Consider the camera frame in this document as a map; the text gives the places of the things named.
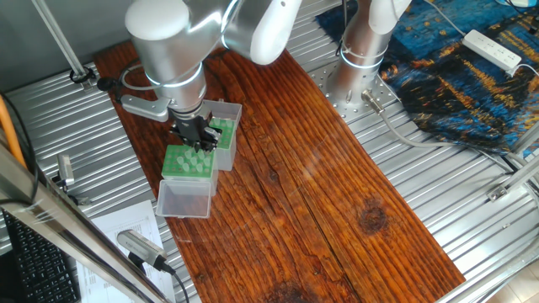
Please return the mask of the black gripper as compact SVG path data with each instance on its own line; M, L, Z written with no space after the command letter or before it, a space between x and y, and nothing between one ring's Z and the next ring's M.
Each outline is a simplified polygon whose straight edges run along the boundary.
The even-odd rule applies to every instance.
M180 137L186 146L194 148L196 152L214 151L217 148L222 129L209 126L211 120L209 109L200 109L196 113L170 110L169 113L174 119L171 132Z

